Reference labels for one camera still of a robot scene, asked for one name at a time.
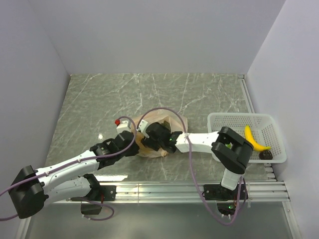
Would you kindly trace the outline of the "orange translucent plastic bag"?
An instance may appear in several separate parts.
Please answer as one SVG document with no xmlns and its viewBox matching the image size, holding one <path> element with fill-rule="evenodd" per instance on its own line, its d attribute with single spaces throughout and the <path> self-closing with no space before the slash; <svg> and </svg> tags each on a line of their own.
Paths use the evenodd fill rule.
<svg viewBox="0 0 319 239">
<path fill-rule="evenodd" d="M 171 130 L 170 132 L 174 131 L 182 131 L 184 132 L 184 128 L 182 126 L 181 120 L 179 117 L 168 110 L 164 109 L 158 109 L 155 111 L 151 111 L 146 116 L 143 117 L 143 120 L 148 121 L 149 123 L 159 122 L 163 123 L 164 121 L 167 121 L 170 123 Z M 147 148 L 142 145 L 141 140 L 143 139 L 144 135 L 140 132 L 137 133 L 136 137 L 136 143 L 140 147 L 138 156 L 144 157 L 144 158 L 158 158 L 158 157 L 165 157 L 169 153 L 163 149 L 159 149 L 158 151 L 154 151 L 150 148 Z"/>
</svg>

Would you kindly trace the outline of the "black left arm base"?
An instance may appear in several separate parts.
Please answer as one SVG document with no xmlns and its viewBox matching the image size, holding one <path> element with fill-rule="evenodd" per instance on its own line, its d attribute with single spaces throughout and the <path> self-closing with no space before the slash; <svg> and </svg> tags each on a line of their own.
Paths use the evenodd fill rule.
<svg viewBox="0 0 319 239">
<path fill-rule="evenodd" d="M 72 202 L 80 202 L 80 211 L 82 217 L 92 221 L 105 221 L 113 217 L 115 210 L 105 204 L 106 202 L 112 202 L 116 197 L 115 185 L 101 186 L 100 189 L 92 189 L 87 196 L 73 197 L 70 199 Z M 97 218 L 102 213 L 103 208 L 109 209 L 111 212 L 106 218 Z"/>
</svg>

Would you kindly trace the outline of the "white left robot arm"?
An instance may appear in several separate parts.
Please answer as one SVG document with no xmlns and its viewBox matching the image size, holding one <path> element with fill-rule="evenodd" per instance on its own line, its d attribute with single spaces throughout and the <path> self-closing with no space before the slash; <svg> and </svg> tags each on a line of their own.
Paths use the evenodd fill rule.
<svg viewBox="0 0 319 239">
<path fill-rule="evenodd" d="M 8 189 L 16 216 L 29 218 L 44 206 L 65 199 L 97 199 L 102 190 L 92 173 L 138 151 L 135 134 L 125 130 L 61 163 L 38 169 L 30 165 L 22 168 Z"/>
</svg>

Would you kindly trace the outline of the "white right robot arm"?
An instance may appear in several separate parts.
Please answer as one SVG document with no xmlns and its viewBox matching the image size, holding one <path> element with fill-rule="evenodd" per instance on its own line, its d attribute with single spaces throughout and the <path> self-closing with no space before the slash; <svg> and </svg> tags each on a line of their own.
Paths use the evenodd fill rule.
<svg viewBox="0 0 319 239">
<path fill-rule="evenodd" d="M 212 153 L 225 167 L 219 187 L 220 195 L 225 199 L 237 193 L 237 184 L 253 152 L 253 145 L 249 141 L 226 126 L 210 133 L 171 132 L 158 122 L 142 120 L 138 131 L 144 136 L 142 145 L 154 151 L 163 149 L 168 153 Z"/>
</svg>

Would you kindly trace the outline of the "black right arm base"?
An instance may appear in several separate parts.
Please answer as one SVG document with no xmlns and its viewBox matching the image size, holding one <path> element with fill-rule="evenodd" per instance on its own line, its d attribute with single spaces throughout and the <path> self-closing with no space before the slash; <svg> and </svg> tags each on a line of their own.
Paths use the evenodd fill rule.
<svg viewBox="0 0 319 239">
<path fill-rule="evenodd" d="M 234 191 L 222 187 L 221 184 L 205 184 L 203 188 L 202 196 L 205 201 L 216 203 L 213 207 L 208 207 L 209 213 L 215 218 L 224 216 L 232 218 L 236 209 L 239 208 L 238 211 L 240 211 L 248 200 L 248 190 L 245 182 L 241 184 L 239 197 L 239 185 Z"/>
</svg>

